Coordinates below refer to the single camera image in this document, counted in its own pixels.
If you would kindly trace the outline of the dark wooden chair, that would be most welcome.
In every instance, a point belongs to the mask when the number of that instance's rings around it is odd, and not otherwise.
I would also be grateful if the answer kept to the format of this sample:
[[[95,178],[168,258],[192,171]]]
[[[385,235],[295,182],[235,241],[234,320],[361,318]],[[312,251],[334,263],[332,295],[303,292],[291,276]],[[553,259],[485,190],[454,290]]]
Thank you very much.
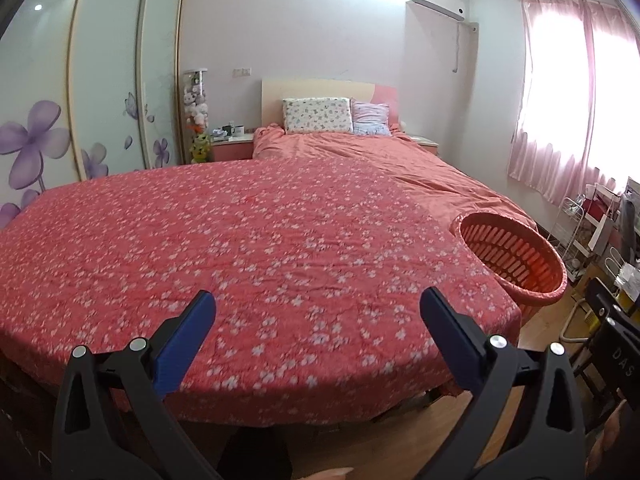
[[[581,380],[593,401],[606,405],[620,392],[630,407],[639,409],[639,299],[627,309],[618,303],[600,278],[586,286],[585,300],[599,321],[596,331],[580,350],[588,356],[578,362],[574,376]]]

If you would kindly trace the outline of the orange plastic laundry basket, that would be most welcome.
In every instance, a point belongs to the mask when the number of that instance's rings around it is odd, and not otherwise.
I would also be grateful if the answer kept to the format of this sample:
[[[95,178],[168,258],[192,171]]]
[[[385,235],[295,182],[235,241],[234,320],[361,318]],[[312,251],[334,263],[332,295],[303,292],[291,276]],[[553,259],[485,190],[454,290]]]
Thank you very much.
[[[457,216],[450,230],[491,270],[520,308],[523,323],[563,297],[567,273],[562,259],[548,240],[524,223],[474,211]]]

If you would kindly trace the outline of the cluttered desk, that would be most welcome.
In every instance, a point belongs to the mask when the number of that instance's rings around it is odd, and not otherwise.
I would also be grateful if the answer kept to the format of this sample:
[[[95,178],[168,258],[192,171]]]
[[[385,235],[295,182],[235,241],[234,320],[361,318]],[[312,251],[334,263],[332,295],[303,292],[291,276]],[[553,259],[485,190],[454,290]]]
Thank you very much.
[[[587,186],[585,219],[594,225],[588,249],[629,314],[639,313],[639,182],[628,178],[620,192],[603,184]]]

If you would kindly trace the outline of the salmon duvet bed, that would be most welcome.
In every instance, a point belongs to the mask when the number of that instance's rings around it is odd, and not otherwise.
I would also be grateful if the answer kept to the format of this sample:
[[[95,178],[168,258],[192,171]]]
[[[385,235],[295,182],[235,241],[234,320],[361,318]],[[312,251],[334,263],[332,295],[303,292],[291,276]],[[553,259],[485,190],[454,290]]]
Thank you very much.
[[[344,132],[287,133],[277,125],[254,133],[254,159],[356,158],[394,179],[430,217],[450,226],[460,214],[490,211],[536,229],[536,222],[510,198],[444,162],[392,127],[389,136]]]

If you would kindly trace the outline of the red floral bedspread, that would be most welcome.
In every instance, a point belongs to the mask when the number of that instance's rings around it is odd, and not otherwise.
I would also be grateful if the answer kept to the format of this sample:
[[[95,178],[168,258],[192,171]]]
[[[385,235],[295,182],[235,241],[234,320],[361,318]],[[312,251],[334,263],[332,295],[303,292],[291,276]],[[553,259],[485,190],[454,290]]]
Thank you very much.
[[[70,352],[150,336],[201,290],[216,321],[183,419],[359,422],[448,382],[420,318],[436,287],[486,332],[521,313],[398,183],[355,159],[143,170],[37,196],[1,232],[1,350],[58,385]]]

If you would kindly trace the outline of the pink bedside table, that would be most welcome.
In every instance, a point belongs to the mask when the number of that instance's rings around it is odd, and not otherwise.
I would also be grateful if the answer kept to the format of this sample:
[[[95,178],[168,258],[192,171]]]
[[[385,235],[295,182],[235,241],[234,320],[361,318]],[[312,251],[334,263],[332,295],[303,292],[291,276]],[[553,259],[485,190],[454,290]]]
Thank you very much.
[[[212,144],[212,161],[228,162],[229,160],[252,159],[254,153],[254,136],[244,133]]]

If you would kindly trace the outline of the pink window curtain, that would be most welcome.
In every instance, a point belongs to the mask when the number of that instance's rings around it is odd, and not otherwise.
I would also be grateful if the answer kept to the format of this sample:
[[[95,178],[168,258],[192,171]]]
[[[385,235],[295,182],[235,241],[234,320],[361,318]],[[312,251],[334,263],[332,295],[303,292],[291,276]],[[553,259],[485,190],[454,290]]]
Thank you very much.
[[[508,175],[552,204],[639,175],[639,35],[597,0],[520,0],[525,68]]]

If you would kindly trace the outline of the pink striped pillow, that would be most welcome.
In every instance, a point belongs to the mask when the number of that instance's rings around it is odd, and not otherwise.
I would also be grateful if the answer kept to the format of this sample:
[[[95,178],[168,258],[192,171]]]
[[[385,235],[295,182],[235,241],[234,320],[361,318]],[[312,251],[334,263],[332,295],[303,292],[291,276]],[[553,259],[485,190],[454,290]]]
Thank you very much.
[[[390,107],[352,100],[352,130],[357,136],[390,136]]]

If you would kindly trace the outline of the plush toy display tube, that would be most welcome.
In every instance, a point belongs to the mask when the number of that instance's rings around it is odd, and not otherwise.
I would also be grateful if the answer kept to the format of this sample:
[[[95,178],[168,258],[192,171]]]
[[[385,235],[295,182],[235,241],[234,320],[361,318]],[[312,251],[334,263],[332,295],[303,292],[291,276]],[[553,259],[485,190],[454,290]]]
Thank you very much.
[[[204,84],[206,73],[206,68],[199,68],[183,74],[183,142],[186,160],[190,164],[208,162],[209,159],[208,104]]]

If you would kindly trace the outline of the sliding wardrobe with flowers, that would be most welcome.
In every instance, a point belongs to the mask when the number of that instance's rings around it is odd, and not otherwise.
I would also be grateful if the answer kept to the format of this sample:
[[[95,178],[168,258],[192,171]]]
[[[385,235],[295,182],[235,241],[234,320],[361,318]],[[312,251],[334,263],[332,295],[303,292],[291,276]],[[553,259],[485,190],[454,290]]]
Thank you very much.
[[[51,188],[182,161],[182,0],[1,0],[1,220]]]

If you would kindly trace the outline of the white floral pillow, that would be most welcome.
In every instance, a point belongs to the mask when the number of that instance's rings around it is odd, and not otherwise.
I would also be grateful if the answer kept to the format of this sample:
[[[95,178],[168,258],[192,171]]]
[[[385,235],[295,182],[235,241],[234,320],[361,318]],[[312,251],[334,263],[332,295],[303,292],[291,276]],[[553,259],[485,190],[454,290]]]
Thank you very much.
[[[287,133],[352,133],[352,108],[347,98],[287,98],[282,100]]]

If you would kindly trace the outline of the beige pink headboard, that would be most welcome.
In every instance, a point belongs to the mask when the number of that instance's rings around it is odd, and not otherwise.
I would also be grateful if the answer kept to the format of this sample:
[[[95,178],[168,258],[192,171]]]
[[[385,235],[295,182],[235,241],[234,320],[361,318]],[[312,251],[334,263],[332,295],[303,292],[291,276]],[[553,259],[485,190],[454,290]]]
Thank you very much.
[[[394,87],[339,79],[264,79],[260,107],[262,125],[282,126],[282,100],[303,98],[353,98],[361,102],[387,104],[390,123],[400,123],[398,91]]]

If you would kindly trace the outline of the white wall air conditioner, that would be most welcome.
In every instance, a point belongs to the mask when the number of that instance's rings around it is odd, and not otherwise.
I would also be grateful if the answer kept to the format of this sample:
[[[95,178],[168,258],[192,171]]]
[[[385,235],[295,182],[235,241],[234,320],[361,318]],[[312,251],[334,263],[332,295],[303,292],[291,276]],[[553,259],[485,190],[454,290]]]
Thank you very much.
[[[457,22],[466,19],[465,5],[461,0],[411,0],[413,3],[452,18]]]

